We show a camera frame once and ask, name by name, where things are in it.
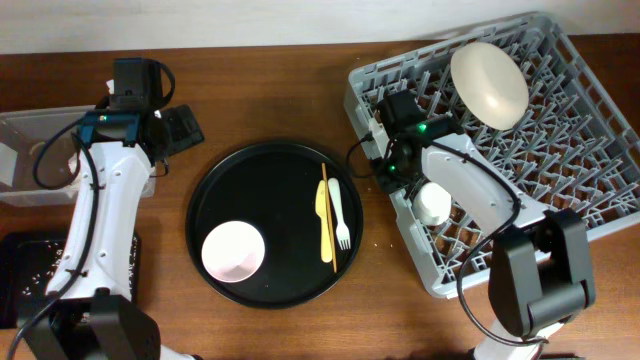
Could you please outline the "cream cup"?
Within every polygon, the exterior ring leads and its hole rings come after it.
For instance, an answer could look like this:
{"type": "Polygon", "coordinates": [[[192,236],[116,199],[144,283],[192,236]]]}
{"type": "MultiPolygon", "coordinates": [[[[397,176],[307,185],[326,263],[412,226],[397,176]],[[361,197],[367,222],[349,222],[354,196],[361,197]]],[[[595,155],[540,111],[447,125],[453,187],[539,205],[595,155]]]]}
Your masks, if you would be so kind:
{"type": "Polygon", "coordinates": [[[425,226],[439,226],[451,214],[451,195],[434,182],[425,183],[412,202],[412,211],[425,226]]]}

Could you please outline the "wooden chopstick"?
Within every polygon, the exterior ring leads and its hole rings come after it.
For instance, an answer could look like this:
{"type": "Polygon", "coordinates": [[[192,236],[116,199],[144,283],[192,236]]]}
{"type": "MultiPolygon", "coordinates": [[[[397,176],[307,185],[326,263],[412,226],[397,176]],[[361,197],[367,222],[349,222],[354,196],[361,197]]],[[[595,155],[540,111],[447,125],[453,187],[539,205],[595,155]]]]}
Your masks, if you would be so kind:
{"type": "Polygon", "coordinates": [[[326,203],[325,207],[326,207],[326,215],[327,215],[327,221],[328,221],[330,247],[332,251],[332,266],[333,266],[334,274],[337,274],[337,255],[336,255],[336,248],[335,248],[335,236],[334,236],[333,221],[332,221],[332,214],[331,214],[331,204],[330,204],[330,196],[329,196],[326,163],[323,162],[321,164],[321,169],[322,169],[322,177],[325,185],[325,203],[326,203]]]}

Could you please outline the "white plastic fork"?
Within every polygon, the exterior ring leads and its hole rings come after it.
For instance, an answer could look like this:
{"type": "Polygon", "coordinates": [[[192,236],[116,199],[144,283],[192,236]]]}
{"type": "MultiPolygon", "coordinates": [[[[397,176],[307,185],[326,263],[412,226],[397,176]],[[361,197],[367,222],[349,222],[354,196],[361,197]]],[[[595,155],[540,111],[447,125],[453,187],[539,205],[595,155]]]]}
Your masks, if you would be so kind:
{"type": "Polygon", "coordinates": [[[341,250],[349,250],[351,248],[351,239],[349,228],[344,219],[342,197],[340,183],[336,178],[328,180],[329,194],[336,215],[335,234],[338,239],[339,248],[341,250]]]}

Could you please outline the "white tissue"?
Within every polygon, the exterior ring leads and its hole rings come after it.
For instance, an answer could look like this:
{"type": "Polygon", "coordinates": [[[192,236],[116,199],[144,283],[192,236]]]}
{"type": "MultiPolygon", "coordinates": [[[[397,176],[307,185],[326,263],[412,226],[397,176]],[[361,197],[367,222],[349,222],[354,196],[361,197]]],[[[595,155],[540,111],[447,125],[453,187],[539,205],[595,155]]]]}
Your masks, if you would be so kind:
{"type": "Polygon", "coordinates": [[[72,178],[75,178],[80,171],[80,153],[73,155],[67,162],[68,169],[72,178]]]}

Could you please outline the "large beige plate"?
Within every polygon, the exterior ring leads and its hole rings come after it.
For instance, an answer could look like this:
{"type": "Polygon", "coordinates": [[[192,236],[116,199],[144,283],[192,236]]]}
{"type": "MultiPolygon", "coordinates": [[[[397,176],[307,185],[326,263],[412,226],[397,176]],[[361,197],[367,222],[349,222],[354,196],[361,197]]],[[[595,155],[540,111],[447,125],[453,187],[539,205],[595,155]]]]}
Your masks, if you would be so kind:
{"type": "Polygon", "coordinates": [[[474,42],[451,57],[451,77],[467,109],[496,130],[513,128],[529,105],[524,75],[499,47],[474,42]]]}

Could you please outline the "small pink bowl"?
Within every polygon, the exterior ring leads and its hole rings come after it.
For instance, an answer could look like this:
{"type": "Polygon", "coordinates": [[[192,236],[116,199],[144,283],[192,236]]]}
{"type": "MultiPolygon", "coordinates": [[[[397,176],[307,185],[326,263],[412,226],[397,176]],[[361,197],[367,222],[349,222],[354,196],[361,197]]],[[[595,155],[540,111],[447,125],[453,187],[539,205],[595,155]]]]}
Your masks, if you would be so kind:
{"type": "Polygon", "coordinates": [[[201,260],[215,280],[238,283],[258,271],[265,253],[265,242],[257,228],[243,221],[228,221],[205,237],[201,260]]]}

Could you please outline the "grey dishwasher rack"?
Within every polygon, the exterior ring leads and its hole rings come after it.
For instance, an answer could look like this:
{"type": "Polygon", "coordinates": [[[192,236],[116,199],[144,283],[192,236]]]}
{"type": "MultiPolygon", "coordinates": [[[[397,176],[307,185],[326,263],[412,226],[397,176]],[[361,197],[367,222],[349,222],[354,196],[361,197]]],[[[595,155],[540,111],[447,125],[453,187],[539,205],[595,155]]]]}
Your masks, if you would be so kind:
{"type": "MultiPolygon", "coordinates": [[[[639,138],[560,26],[535,13],[353,70],[346,113],[372,161],[389,137],[376,105],[409,90],[424,122],[451,120],[478,152],[521,192],[551,210],[570,208],[595,240],[639,221],[639,138]],[[526,80],[529,105],[511,129],[483,124],[464,105],[451,77],[451,57],[465,45],[490,43],[515,61],[526,80]]],[[[453,298],[484,283],[491,251],[471,251],[484,233],[452,198],[451,214],[425,226],[412,211],[415,192],[388,194],[396,223],[426,291],[453,298]]]]}

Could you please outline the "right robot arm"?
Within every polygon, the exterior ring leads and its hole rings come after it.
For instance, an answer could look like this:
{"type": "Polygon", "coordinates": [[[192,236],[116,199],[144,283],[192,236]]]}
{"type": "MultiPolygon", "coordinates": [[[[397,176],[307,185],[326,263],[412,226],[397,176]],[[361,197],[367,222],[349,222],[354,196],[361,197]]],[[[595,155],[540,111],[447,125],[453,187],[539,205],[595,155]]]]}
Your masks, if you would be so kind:
{"type": "Polygon", "coordinates": [[[441,186],[492,247],[488,293],[496,315],[476,359],[536,359],[552,334],[594,304],[586,226],[572,209],[551,210],[521,192],[451,120],[423,122],[391,135],[381,172],[407,170],[441,186]]]}

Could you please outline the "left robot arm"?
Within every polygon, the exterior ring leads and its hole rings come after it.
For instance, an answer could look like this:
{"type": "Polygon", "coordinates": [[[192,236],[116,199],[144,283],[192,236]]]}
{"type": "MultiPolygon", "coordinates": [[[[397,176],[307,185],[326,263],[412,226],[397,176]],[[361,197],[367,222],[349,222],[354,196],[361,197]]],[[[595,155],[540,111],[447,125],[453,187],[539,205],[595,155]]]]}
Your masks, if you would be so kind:
{"type": "Polygon", "coordinates": [[[202,140],[190,108],[96,109],[65,127],[79,148],[79,192],[47,303],[21,325],[38,359],[179,359],[133,302],[136,214],[155,165],[202,140]]]}

